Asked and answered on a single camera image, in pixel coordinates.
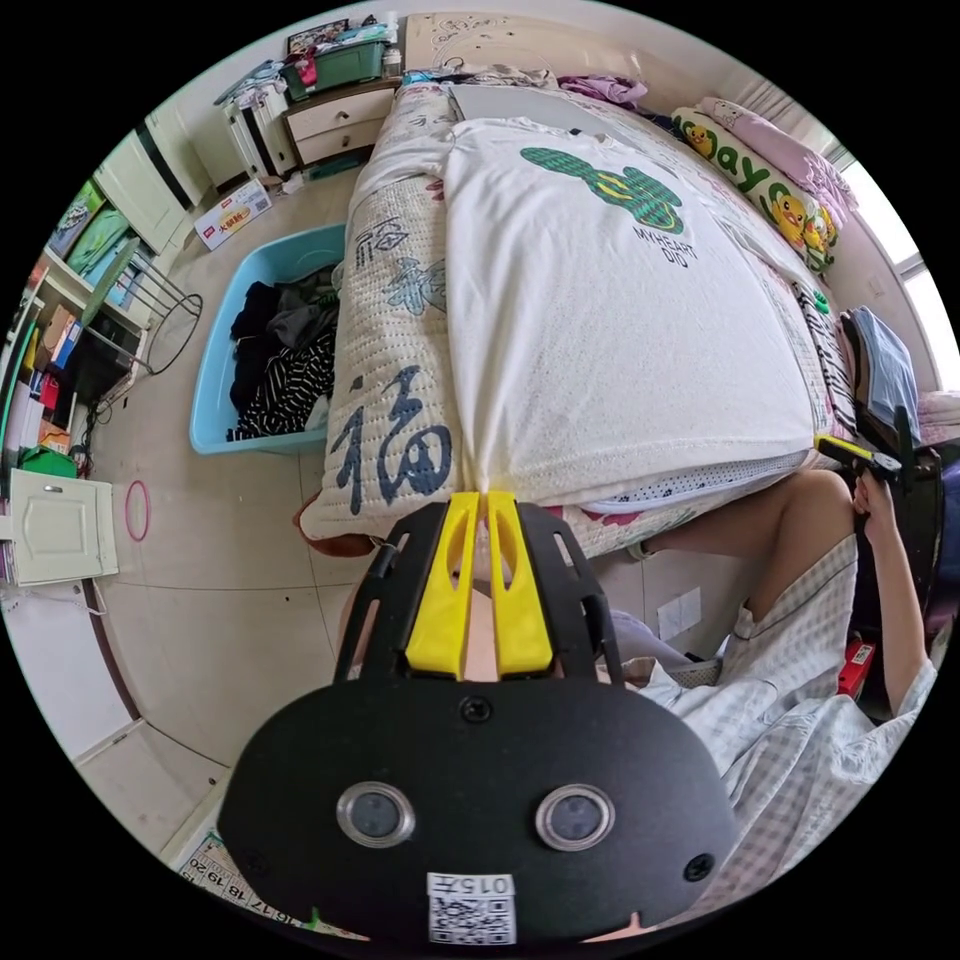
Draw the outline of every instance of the bedspread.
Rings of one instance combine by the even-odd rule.
[[[629,131],[646,156],[710,198],[718,222],[741,242],[772,307],[771,322],[782,325],[791,343],[814,431],[845,436],[791,283],[810,292],[818,287],[789,246],[719,173],[653,124],[577,94],[550,95],[567,97]],[[443,182],[423,172],[430,169],[425,158],[442,159],[445,138],[458,121],[439,84],[404,88],[358,178],[347,224],[323,486],[298,517],[312,542],[344,534],[386,536],[401,516],[464,488],[446,316],[446,201]],[[811,452],[800,466],[828,462]],[[722,480],[689,484],[699,485],[702,495],[666,507],[642,501],[642,510],[598,513],[544,505],[561,515],[585,553],[595,556],[678,526],[782,475],[761,472],[741,478],[735,489]],[[648,478],[637,479],[640,485]],[[481,529],[481,550],[484,536]]]

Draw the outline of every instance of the hand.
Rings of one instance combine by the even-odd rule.
[[[868,518],[864,532],[871,546],[877,546],[891,535],[898,535],[890,488],[886,481],[878,480],[869,470],[857,477],[853,509]]]

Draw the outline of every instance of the camera lens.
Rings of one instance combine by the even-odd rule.
[[[337,822],[354,843],[364,847],[393,847],[413,833],[410,801],[386,783],[358,783],[337,802]]]
[[[554,850],[588,850],[606,837],[613,826],[613,804],[596,787],[571,784],[554,790],[540,804],[536,828]]]

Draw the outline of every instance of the knee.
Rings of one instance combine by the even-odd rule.
[[[805,470],[794,474],[793,498],[804,508],[853,532],[853,497],[846,480],[833,470]]]

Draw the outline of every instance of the leg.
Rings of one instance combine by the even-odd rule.
[[[809,470],[651,537],[645,546],[767,558],[746,604],[759,623],[787,587],[853,533],[853,519],[853,501],[841,477]]]

